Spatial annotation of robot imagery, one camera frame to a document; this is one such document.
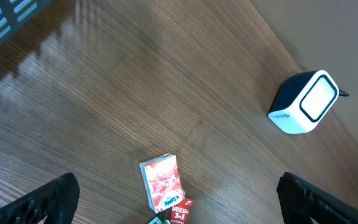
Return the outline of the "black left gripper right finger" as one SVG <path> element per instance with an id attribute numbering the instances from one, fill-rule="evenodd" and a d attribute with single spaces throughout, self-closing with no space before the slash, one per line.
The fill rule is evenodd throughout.
<path id="1" fill-rule="evenodd" d="M 277 193 L 285 224 L 358 224 L 357 209 L 290 172 L 281 176 Z"/>

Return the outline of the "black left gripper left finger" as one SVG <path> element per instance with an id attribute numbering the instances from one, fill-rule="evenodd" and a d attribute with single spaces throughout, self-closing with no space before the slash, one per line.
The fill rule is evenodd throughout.
<path id="1" fill-rule="evenodd" d="M 71 223 L 80 197 L 74 174 L 66 173 L 0 208 L 0 224 Z"/>

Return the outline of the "green gum pack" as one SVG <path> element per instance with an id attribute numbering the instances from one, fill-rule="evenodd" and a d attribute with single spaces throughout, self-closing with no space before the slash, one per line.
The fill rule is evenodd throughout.
<path id="1" fill-rule="evenodd" d="M 161 213 L 158 213 L 147 224 L 170 224 L 170 221 L 165 219 Z"/>

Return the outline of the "red tissue pack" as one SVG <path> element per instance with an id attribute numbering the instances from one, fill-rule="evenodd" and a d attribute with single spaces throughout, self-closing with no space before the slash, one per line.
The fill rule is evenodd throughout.
<path id="1" fill-rule="evenodd" d="M 160 213 L 185 198 L 176 155 L 164 154 L 141 162 L 139 166 L 149 207 L 153 212 Z"/>

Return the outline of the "red coffee stick sachet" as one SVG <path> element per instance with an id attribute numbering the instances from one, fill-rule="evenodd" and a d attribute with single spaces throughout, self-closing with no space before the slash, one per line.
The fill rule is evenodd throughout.
<path id="1" fill-rule="evenodd" d="M 180 203 L 173 206 L 170 213 L 170 223 L 185 224 L 193 204 L 194 200 L 184 198 Z"/>

